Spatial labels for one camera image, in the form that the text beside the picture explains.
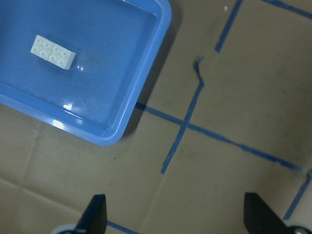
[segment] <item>blue tape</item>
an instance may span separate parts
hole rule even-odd
[[[209,131],[207,129],[195,126],[193,124],[189,124],[188,127],[190,129],[192,129],[192,130],[195,130],[195,131],[198,131],[200,133],[203,133],[203,134],[205,134],[208,137],[211,137],[211,138],[214,138],[214,139],[217,139],[217,140],[220,140],[220,141],[224,141],[226,143],[233,144],[233,145],[241,148],[242,150],[244,150],[244,151],[246,151],[248,153],[251,153],[251,154],[253,154],[255,156],[264,158],[264,159],[269,160],[269,161],[274,162],[274,163],[279,163],[281,166],[286,167],[288,169],[291,169],[293,171],[299,171],[299,172],[302,171],[302,168],[300,166],[297,166],[297,165],[292,164],[290,162],[284,161],[284,160],[282,160],[280,158],[274,157],[274,156],[272,156],[270,154],[267,154],[267,153],[264,153],[262,151],[253,149],[253,148],[248,147],[248,146],[246,146],[244,144],[236,143],[236,142],[234,142],[232,140],[229,140],[228,138],[226,138],[226,137],[224,137],[222,135],[219,135],[217,133],[211,132],[211,131]]]
[[[224,43],[224,41],[225,41],[225,39],[226,39],[226,37],[227,37],[227,35],[228,35],[228,33],[229,33],[233,23],[234,23],[234,20],[236,18],[236,15],[237,15],[237,13],[239,11],[239,8],[240,8],[242,2],[243,2],[243,0],[237,0],[236,1],[235,6],[234,6],[234,8],[233,8],[233,10],[232,10],[232,12],[230,14],[230,17],[229,17],[228,21],[226,22],[226,25],[225,25],[222,33],[221,33],[219,42],[218,42],[218,44],[214,48],[214,50],[216,50],[218,53],[220,53],[220,51],[221,51],[223,43]]]
[[[127,234],[139,234],[139,233],[137,233],[135,231],[132,231],[132,230],[127,229],[127,228],[124,228],[124,227],[122,227],[122,226],[120,226],[118,224],[115,224],[113,222],[110,222],[110,221],[107,221],[107,225],[112,227],[112,228],[115,228],[115,229],[117,229],[119,231],[122,231],[124,233],[127,233]]]
[[[307,174],[306,180],[304,181],[304,183],[300,187],[297,195],[295,196],[295,198],[293,199],[290,207],[288,208],[288,210],[287,210],[287,212],[286,212],[286,214],[284,216],[285,220],[290,219],[290,217],[292,216],[294,210],[296,209],[298,203],[300,202],[300,200],[302,198],[302,195],[306,191],[306,189],[307,189],[309,183],[311,182],[311,180],[312,180],[312,170]]]
[[[173,123],[176,123],[176,124],[178,124],[178,125],[182,125],[182,123],[183,123],[182,120],[180,120],[180,119],[178,119],[178,118],[176,118],[176,117],[173,117],[173,116],[171,116],[171,115],[168,115],[168,114],[166,114],[166,113],[163,113],[163,112],[161,112],[161,111],[158,111],[158,110],[156,110],[156,109],[154,109],[154,108],[148,107],[148,106],[146,106],[146,105],[144,105],[144,104],[141,104],[141,103],[139,103],[139,102],[136,103],[136,108],[137,108],[137,109],[140,109],[140,110],[143,110],[143,111],[147,111],[147,112],[150,113],[150,114],[153,114],[153,115],[155,115],[155,116],[161,117],[161,118],[163,118],[163,119],[166,119],[166,120],[168,120],[168,121],[170,121],[170,122],[173,122]]]
[[[183,121],[183,123],[182,123],[182,125],[181,125],[181,127],[180,127],[180,130],[179,130],[179,132],[178,132],[178,134],[177,134],[177,136],[176,136],[176,138],[175,138],[175,141],[174,141],[174,143],[172,144],[172,147],[171,147],[171,149],[170,149],[170,151],[169,151],[169,153],[168,153],[168,155],[167,155],[167,157],[166,157],[164,163],[162,164],[162,169],[161,169],[161,173],[162,173],[162,174],[164,174],[164,173],[166,172],[166,170],[167,170],[167,168],[168,168],[168,166],[169,166],[169,163],[171,162],[173,156],[174,156],[175,153],[176,153],[176,150],[177,150],[177,148],[178,148],[180,142],[182,141],[182,138],[183,138],[183,135],[184,135],[184,133],[185,133],[185,130],[186,130],[186,128],[187,128],[188,125],[189,125],[189,122],[190,122],[190,120],[191,120],[192,114],[193,114],[194,109],[195,109],[195,107],[196,107],[197,99],[198,99],[198,97],[199,97],[199,95],[200,95],[200,92],[201,92],[202,88],[203,88],[204,85],[205,85],[205,84],[204,84],[204,81],[203,81],[203,79],[202,79],[202,77],[201,77],[201,75],[200,75],[200,73],[199,73],[199,63],[200,63],[202,60],[203,60],[203,57],[198,58],[198,59],[196,60],[196,62],[194,63],[194,69],[195,69],[195,72],[196,72],[196,74],[197,74],[197,77],[198,77],[198,80],[199,80],[199,84],[198,84],[197,89],[196,89],[196,92],[195,92],[195,94],[194,94],[194,96],[193,96],[193,98],[192,98],[191,104],[190,104],[190,106],[189,106],[189,108],[188,108],[188,110],[187,110],[187,113],[186,113],[185,118],[184,118],[184,121]]]
[[[274,6],[278,6],[278,7],[281,7],[281,8],[284,8],[286,10],[289,10],[289,11],[292,11],[294,13],[297,13],[299,15],[302,15],[302,16],[305,16],[305,17],[308,17],[310,19],[312,19],[312,14],[309,13],[309,12],[306,12],[306,11],[303,11],[303,10],[300,10],[294,6],[291,6],[291,5],[288,5],[284,2],[281,2],[280,0],[262,0],[266,3],[269,3],[271,5],[274,5]]]

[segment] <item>black object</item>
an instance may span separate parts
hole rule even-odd
[[[107,226],[105,195],[94,195],[74,230],[59,234],[104,234]]]
[[[287,227],[256,193],[245,193],[244,224],[250,234],[312,234],[303,227]]]

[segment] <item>white block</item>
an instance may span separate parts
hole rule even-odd
[[[66,70],[69,70],[76,55],[39,35],[36,36],[30,52]]]

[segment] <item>white lego brick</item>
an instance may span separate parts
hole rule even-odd
[[[37,35],[30,52],[44,60],[48,60],[53,44],[53,42],[47,40],[46,38]]]
[[[75,55],[76,53],[54,44],[48,61],[60,68],[68,70],[72,65]]]
[[[36,36],[30,52],[66,70],[69,70],[76,55],[76,53],[39,35]]]

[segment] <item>blue tray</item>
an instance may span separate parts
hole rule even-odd
[[[1,0],[0,102],[99,145],[118,141],[171,21],[167,0]],[[41,35],[70,70],[33,54]]]

